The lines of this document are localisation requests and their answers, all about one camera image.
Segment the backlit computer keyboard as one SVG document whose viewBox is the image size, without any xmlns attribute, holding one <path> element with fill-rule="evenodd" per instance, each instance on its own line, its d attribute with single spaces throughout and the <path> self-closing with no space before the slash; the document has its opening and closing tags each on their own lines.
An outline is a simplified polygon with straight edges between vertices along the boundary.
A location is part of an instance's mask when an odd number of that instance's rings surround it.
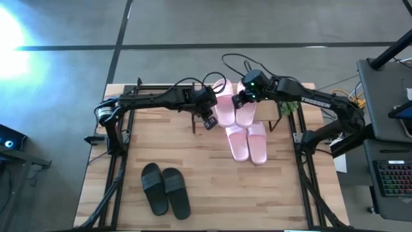
<svg viewBox="0 0 412 232">
<path fill-rule="evenodd" d="M 373 165 L 384 197 L 412 198 L 412 160 L 374 160 Z"/>
</svg>

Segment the black tablet screen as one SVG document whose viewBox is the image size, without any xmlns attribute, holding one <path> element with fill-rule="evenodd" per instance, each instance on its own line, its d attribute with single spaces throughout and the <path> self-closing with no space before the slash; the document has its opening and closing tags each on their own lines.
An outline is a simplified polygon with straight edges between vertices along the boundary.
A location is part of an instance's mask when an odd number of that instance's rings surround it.
<svg viewBox="0 0 412 232">
<path fill-rule="evenodd" d="M 391 119 L 399 120 L 407 137 L 412 138 L 412 100 L 400 106 L 394 106 L 388 113 Z"/>
</svg>

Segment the white paper sheet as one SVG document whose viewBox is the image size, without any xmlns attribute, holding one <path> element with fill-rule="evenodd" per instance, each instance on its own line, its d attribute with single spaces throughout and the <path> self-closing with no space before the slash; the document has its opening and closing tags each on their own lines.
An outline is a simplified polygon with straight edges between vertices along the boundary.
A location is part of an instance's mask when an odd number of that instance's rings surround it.
<svg viewBox="0 0 412 232">
<path fill-rule="evenodd" d="M 332 150 L 332 145 L 342 141 L 342 138 L 337 138 L 333 140 L 330 144 L 331 150 Z M 333 158 L 333 162 L 335 165 L 335 170 L 337 172 L 341 173 L 347 173 L 347 164 L 346 164 L 346 154 L 339 155 L 337 158 Z"/>
</svg>

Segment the black pole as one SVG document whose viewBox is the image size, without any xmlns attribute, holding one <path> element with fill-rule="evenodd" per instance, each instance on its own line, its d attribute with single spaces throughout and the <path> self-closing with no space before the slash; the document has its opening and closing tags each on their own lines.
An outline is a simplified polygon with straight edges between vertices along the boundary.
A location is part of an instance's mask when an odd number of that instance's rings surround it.
<svg viewBox="0 0 412 232">
<path fill-rule="evenodd" d="M 381 53 L 376 59 L 369 61 L 369 65 L 374 70 L 381 69 L 394 56 L 402 52 L 412 43 L 412 29 L 404 34 L 398 41 L 393 43 L 387 50 Z"/>
</svg>

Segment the wooden shelf with black legs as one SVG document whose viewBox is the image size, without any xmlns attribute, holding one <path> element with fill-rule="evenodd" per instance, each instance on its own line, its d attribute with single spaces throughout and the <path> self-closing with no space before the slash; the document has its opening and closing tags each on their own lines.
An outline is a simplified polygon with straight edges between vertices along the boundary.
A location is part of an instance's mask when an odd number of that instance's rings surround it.
<svg viewBox="0 0 412 232">
<path fill-rule="evenodd" d="M 199 90 L 201 85 L 192 83 L 195 90 Z M 237 83 L 232 84 L 232 89 L 234 93 L 237 93 Z M 279 124 L 281 119 L 283 118 L 280 110 L 280 106 L 277 105 L 274 101 L 261 101 L 257 103 L 255 114 L 254 114 L 254 122 L 264 122 L 268 123 L 268 129 L 270 132 L 274 131 L 276 126 Z M 203 127 L 203 121 L 201 118 L 192 115 L 191 116 L 191 125 L 192 125 L 192 133 L 196 133 L 197 127 Z"/>
</svg>

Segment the black device with blue light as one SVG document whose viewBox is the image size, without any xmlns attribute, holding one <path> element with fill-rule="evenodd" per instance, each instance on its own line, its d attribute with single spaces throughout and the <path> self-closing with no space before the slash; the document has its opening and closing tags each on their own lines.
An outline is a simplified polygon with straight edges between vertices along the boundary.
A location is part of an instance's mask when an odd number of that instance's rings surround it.
<svg viewBox="0 0 412 232">
<path fill-rule="evenodd" d="M 0 124 L 0 144 L 13 150 L 22 150 L 27 136 Z"/>
</svg>

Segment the green artificial plant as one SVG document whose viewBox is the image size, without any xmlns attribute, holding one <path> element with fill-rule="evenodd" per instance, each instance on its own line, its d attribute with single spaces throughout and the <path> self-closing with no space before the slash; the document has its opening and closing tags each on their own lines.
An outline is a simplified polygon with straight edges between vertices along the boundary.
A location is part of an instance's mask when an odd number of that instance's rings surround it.
<svg viewBox="0 0 412 232">
<path fill-rule="evenodd" d="M 293 102 L 280 102 L 280 111 L 282 115 L 289 116 L 293 114 L 299 107 L 299 103 L 297 101 Z"/>
</svg>

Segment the pink rubber slide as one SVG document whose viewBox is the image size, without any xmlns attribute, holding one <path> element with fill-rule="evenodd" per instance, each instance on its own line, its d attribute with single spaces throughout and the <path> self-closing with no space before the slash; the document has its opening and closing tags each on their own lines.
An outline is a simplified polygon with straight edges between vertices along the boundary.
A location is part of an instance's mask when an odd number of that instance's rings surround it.
<svg viewBox="0 0 412 232">
<path fill-rule="evenodd" d="M 213 85 L 216 94 L 217 105 L 214 106 L 214 112 L 217 116 L 218 123 L 221 127 L 227 128 L 235 125 L 235 109 L 232 102 L 234 94 L 232 83 L 226 79 L 219 79 Z"/>
<path fill-rule="evenodd" d="M 247 129 L 248 148 L 251 161 L 255 165 L 262 165 L 267 161 L 267 134 L 261 122 L 250 125 Z"/>
<path fill-rule="evenodd" d="M 244 162 L 249 158 L 247 131 L 239 126 L 225 128 L 232 156 L 237 162 Z"/>
<path fill-rule="evenodd" d="M 239 82 L 237 92 L 245 92 L 244 85 Z M 236 123 L 238 126 L 248 128 L 254 122 L 257 103 L 246 103 L 244 107 L 236 110 Z"/>
</svg>

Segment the grey workstation desk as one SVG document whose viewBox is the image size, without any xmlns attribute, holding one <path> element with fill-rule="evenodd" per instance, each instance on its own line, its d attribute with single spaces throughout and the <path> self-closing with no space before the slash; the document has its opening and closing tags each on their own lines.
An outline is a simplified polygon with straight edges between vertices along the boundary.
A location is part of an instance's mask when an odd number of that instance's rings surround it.
<svg viewBox="0 0 412 232">
<path fill-rule="evenodd" d="M 382 218 L 412 222 L 412 183 L 408 194 L 386 197 L 377 167 L 403 161 L 412 169 L 412 137 L 406 135 L 398 119 L 388 117 L 395 106 L 409 101 L 407 89 L 412 88 L 412 70 L 399 63 L 387 63 L 374 70 L 368 60 L 357 61 L 357 69 L 373 130 L 363 147 L 375 193 L 374 206 Z"/>
</svg>

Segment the black rubber slide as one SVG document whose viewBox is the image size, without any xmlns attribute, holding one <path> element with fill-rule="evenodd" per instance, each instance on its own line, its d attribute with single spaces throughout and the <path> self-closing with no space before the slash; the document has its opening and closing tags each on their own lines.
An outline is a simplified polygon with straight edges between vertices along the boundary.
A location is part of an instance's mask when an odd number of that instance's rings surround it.
<svg viewBox="0 0 412 232">
<path fill-rule="evenodd" d="M 182 173 L 176 168 L 166 168 L 162 172 L 165 193 L 178 220 L 191 215 L 191 205 Z"/>
<path fill-rule="evenodd" d="M 169 203 L 165 193 L 162 172 L 157 164 L 152 162 L 143 168 L 141 183 L 153 214 L 156 216 L 166 214 Z"/>
</svg>

